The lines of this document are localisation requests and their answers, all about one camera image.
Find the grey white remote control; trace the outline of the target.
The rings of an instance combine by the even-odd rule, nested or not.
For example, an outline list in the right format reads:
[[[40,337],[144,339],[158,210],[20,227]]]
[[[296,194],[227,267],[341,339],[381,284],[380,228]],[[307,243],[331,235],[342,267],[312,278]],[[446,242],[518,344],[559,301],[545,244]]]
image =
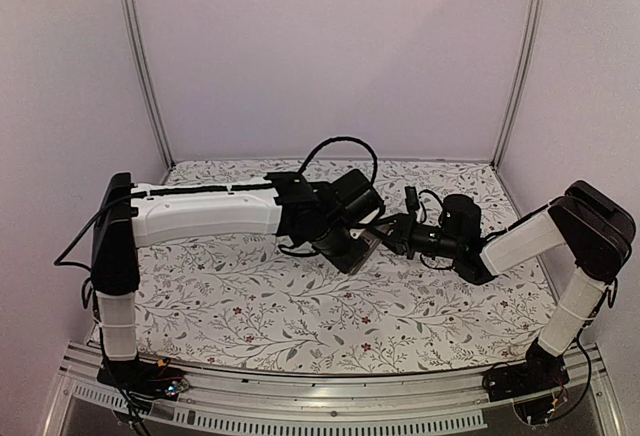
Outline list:
[[[353,238],[356,242],[361,242],[366,245],[365,251],[356,259],[356,262],[349,271],[350,275],[357,274],[369,258],[377,250],[381,244],[382,239],[390,232],[391,224],[385,223],[378,226],[374,226],[365,230],[359,238]]]

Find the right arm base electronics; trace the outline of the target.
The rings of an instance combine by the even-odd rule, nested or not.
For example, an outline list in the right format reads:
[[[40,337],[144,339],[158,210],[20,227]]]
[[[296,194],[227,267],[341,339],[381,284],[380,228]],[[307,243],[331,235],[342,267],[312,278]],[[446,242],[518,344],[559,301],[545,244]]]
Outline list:
[[[530,426],[547,424],[568,402],[569,375],[562,357],[534,358],[518,364],[497,363],[482,378],[491,402],[515,400],[516,416]]]

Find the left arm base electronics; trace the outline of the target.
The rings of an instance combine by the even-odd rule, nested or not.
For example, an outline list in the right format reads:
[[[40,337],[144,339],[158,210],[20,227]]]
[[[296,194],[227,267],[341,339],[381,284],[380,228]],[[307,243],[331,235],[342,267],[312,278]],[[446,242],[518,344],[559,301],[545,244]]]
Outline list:
[[[151,401],[176,401],[190,388],[186,373],[174,367],[170,358],[145,362],[135,356],[130,360],[116,361],[104,354],[97,381],[116,388],[129,398]]]

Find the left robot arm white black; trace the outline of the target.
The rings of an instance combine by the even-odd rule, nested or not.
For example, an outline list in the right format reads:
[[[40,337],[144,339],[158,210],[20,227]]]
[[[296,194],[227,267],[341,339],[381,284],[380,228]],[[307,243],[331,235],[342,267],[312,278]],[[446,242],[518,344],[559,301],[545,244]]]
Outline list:
[[[321,255],[349,273],[370,251],[357,231],[384,212],[382,197],[357,169],[333,182],[271,172],[250,182],[196,186],[134,184],[127,172],[114,175],[82,230],[92,235],[91,260],[84,268],[111,375],[128,390],[141,389],[149,379],[134,329],[139,248],[177,239],[271,235],[287,240],[281,249],[288,256]]]

